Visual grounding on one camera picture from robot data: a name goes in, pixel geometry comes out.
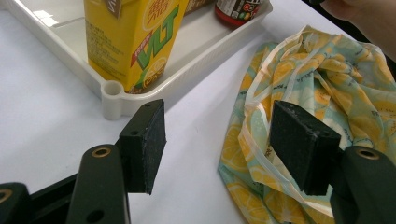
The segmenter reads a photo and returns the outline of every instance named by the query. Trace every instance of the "white tray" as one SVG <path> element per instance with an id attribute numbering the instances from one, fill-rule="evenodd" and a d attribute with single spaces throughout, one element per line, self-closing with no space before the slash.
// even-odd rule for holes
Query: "white tray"
<path id="1" fill-rule="evenodd" d="M 236 30 L 225 27 L 209 5 L 187 15 L 178 31 L 168 64 L 160 79 L 141 94 L 127 94 L 116 81 L 106 81 L 87 64 L 85 19 L 82 0 L 0 0 L 44 45 L 102 99 L 106 119 L 132 116 L 152 100 L 181 98 L 213 68 L 243 47 L 261 29 L 272 10 L 263 4 L 253 21 Z"/>

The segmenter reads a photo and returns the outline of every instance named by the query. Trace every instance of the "bottle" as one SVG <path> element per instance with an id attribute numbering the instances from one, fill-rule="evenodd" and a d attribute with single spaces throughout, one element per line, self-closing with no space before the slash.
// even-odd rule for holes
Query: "bottle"
<path id="1" fill-rule="evenodd" d="M 217 17 L 233 28 L 254 18 L 262 0 L 218 0 L 215 5 Z"/>

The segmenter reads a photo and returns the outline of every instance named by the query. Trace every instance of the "white table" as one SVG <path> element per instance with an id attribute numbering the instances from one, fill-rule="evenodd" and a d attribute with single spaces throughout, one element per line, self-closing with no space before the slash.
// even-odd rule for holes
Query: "white table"
<path id="1" fill-rule="evenodd" d="M 133 223 L 246 222 L 217 168 L 254 51 L 307 24 L 343 33 L 303 2 L 272 4 L 262 34 L 167 109 L 167 144 L 153 193 L 129 195 Z M 82 154 L 115 143 L 130 119 L 104 119 L 100 100 L 6 10 L 0 10 L 0 115 L 0 183 L 22 182 L 31 193 L 76 173 Z"/>

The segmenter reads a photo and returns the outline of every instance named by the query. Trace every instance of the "juice box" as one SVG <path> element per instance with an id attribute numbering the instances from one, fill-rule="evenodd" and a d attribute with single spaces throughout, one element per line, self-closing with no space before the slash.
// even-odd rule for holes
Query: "juice box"
<path id="1" fill-rule="evenodd" d="M 162 73 L 188 0 L 84 0 L 88 62 L 139 93 Z"/>

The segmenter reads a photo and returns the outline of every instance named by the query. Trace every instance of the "fruit print bag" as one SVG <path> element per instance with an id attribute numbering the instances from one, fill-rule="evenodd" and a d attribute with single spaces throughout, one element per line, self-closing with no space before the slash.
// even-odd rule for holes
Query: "fruit print bag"
<path id="1" fill-rule="evenodd" d="M 305 195 L 268 146 L 274 100 L 297 104 L 340 133 L 341 149 L 372 147 L 396 163 L 396 84 L 378 47 L 311 27 L 262 44 L 236 97 L 219 163 L 249 223 L 334 223 L 331 187 L 325 196 Z"/>

